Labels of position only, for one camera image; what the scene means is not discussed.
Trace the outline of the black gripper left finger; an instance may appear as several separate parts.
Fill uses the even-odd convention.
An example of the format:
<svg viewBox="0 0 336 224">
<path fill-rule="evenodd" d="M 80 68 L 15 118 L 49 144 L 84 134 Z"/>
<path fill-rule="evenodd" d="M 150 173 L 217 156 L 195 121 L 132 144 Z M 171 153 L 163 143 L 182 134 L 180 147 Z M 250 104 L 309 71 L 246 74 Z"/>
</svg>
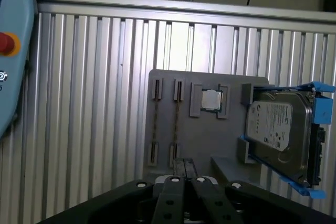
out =
<svg viewBox="0 0 336 224">
<path fill-rule="evenodd" d="M 43 220 L 43 223 L 183 223 L 185 165 L 154 183 L 134 180 Z"/>
</svg>

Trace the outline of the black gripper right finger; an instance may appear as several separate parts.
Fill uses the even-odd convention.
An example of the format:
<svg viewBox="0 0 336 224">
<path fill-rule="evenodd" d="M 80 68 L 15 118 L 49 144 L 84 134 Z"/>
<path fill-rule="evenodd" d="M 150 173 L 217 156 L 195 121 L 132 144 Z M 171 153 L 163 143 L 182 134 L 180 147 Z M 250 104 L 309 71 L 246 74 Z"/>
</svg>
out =
<svg viewBox="0 0 336 224">
<path fill-rule="evenodd" d="M 197 174 L 192 159 L 185 175 L 195 191 L 191 209 L 206 223 L 335 223 L 335 218 L 242 181 L 225 187 Z"/>
</svg>

